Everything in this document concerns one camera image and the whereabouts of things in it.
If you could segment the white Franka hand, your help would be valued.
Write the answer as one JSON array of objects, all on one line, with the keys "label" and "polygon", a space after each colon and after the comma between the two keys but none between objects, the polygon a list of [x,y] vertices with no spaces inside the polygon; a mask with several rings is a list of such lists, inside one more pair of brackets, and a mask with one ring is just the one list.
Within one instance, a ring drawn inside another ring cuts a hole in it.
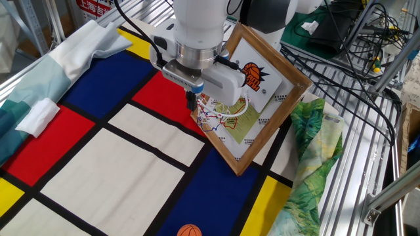
[{"label": "white Franka hand", "polygon": [[150,47],[150,62],[164,78],[187,90],[186,107],[197,109],[196,94],[204,93],[227,106],[234,105],[243,94],[245,75],[217,62],[220,47],[192,49],[181,44],[160,48],[164,65],[158,65],[156,51]]}]

